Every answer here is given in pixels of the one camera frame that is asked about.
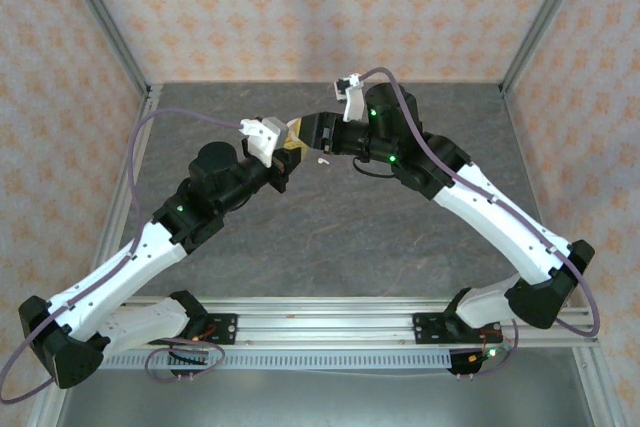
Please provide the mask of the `circuit board with green light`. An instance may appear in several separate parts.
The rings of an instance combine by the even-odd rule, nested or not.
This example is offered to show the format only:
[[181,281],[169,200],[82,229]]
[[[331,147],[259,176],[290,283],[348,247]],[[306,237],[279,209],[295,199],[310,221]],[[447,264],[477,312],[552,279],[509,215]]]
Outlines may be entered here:
[[457,379],[486,377],[506,367],[513,351],[514,347],[507,344],[488,348],[451,350],[451,366],[447,371]]

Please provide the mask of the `grey metal sheet panel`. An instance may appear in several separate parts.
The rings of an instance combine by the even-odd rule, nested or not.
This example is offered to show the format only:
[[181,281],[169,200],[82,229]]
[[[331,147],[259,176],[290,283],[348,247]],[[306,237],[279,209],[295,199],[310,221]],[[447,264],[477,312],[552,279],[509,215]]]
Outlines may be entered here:
[[106,371],[67,395],[56,427],[594,427],[572,375],[487,378],[219,371],[159,385]]

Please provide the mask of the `aluminium side rail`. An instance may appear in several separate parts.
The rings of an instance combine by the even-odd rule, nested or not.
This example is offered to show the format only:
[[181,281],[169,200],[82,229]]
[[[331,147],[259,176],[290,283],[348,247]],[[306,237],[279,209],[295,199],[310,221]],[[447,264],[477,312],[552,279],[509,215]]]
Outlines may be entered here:
[[[157,109],[162,88],[162,84],[154,84],[150,87],[149,92],[143,95],[133,125]],[[93,272],[119,250],[132,202],[125,160],[89,272]],[[69,390],[62,390],[55,384],[38,393],[25,427],[56,427],[68,393]]]
[[559,139],[559,134],[566,128],[560,122],[557,110],[553,109],[550,117],[544,116],[537,121],[533,117],[534,111],[522,104],[514,91],[504,101],[541,223],[566,238],[584,238],[596,249],[597,256],[585,271],[587,277],[584,282],[588,289],[578,286],[570,294],[567,305],[585,310],[587,320],[598,323],[598,334],[582,338],[568,331],[563,333],[580,344],[573,349],[573,356],[578,368],[579,386],[585,394],[593,424],[596,427],[628,427],[604,349],[605,302],[597,292],[595,275],[603,271],[598,256],[605,250],[591,221],[583,227],[579,225],[580,220],[587,216],[584,209],[593,207],[595,202],[586,195],[578,194],[572,182],[585,179],[588,169],[578,165],[578,161],[571,157],[569,146]]

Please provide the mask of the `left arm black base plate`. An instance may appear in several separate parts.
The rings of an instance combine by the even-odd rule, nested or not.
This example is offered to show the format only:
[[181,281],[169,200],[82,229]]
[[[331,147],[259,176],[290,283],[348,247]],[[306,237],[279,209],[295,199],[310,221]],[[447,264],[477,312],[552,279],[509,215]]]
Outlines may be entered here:
[[217,345],[234,345],[237,329],[237,314],[208,313],[199,339]]

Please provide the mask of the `aluminium mounting rail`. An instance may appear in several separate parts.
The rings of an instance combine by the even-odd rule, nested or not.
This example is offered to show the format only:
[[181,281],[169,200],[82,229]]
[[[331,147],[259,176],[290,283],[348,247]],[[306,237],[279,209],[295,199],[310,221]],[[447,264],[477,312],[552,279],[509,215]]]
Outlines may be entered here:
[[[408,349],[415,346],[413,314],[440,312],[448,300],[420,297],[201,298],[213,313],[238,315],[236,348]],[[586,308],[566,307],[560,319],[580,329],[592,325]],[[583,347],[597,338],[571,333],[557,323],[548,330],[517,321],[520,348]]]

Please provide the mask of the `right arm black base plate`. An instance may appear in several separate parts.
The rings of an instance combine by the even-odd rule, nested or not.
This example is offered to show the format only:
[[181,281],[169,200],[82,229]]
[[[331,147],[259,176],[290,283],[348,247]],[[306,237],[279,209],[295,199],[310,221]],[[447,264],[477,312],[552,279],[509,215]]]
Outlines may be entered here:
[[499,344],[503,341],[500,329],[491,324],[469,327],[455,314],[415,313],[412,322],[417,344]]

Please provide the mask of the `aluminium frame post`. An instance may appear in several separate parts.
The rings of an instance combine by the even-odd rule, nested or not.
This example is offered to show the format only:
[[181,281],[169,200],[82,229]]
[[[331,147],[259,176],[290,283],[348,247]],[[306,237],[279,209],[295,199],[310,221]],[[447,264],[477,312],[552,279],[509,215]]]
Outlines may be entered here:
[[130,81],[140,94],[148,94],[150,84],[129,48],[105,0],[84,0]]
[[515,87],[527,64],[539,47],[545,33],[554,20],[564,0],[543,0],[533,18],[526,35],[512,58],[502,81],[498,84],[503,98],[507,98]]

